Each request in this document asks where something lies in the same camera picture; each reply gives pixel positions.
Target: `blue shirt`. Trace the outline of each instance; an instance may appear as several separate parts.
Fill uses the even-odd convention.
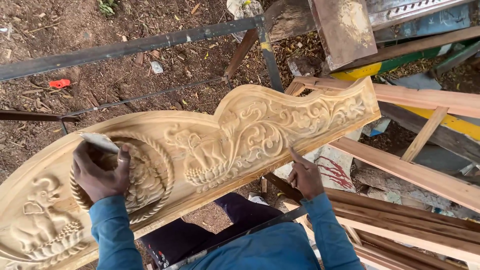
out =
[[[312,221],[315,241],[326,270],[363,270],[345,230],[338,224],[325,193],[303,199]],[[99,200],[89,211],[92,236],[98,243],[98,270],[142,270],[133,243],[122,196]],[[285,222],[242,236],[181,270],[320,269],[302,225]]]

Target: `elephant ear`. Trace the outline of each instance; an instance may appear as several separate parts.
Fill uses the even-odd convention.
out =
[[[32,214],[43,214],[44,210],[38,203],[34,202],[26,202],[24,204],[24,214],[25,215],[32,215]]]

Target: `red plastic object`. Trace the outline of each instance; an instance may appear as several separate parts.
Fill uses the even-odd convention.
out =
[[[70,80],[67,80],[67,79],[61,79],[58,81],[50,82],[50,87],[56,87],[58,89],[64,88],[65,86],[69,86],[69,85],[70,85]]]

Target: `sawdust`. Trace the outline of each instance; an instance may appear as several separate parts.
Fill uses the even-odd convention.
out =
[[[338,19],[340,20],[340,25],[346,28],[346,32],[349,33],[354,40],[362,43],[365,47],[368,46],[367,43],[372,40],[372,37],[369,35],[370,24],[368,18],[365,16],[362,4],[348,0],[341,2]]]

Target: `person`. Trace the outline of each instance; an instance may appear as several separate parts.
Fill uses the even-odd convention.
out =
[[[90,196],[93,206],[89,214],[92,236],[98,243],[98,270],[142,270],[142,258],[134,244],[133,232],[123,194],[129,181],[128,146],[118,152],[114,171],[99,168],[92,157],[95,148],[83,141],[73,153],[76,182]],[[318,166],[290,148],[295,161],[288,177],[301,191],[315,241],[326,270],[363,270],[345,230],[336,221],[332,205],[324,192]],[[218,234],[182,219],[170,222],[143,236],[143,242],[160,269],[215,246],[241,232],[282,214],[281,211],[228,193],[215,200],[233,225]],[[302,225],[284,222],[239,237],[181,267],[181,270],[221,269],[321,269]]]

